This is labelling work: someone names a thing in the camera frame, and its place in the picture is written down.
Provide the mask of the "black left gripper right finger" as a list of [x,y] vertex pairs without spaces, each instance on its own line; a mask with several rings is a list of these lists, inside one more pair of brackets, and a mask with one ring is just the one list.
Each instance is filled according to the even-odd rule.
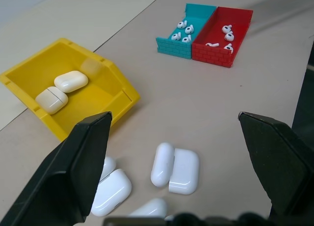
[[314,214],[314,150],[285,123],[248,112],[238,116],[250,159],[273,214]]

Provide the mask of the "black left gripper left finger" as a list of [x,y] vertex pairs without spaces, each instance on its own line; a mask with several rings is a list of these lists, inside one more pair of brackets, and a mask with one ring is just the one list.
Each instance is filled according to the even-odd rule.
[[2,226],[83,223],[100,181],[112,113],[84,118],[42,161],[1,221]]

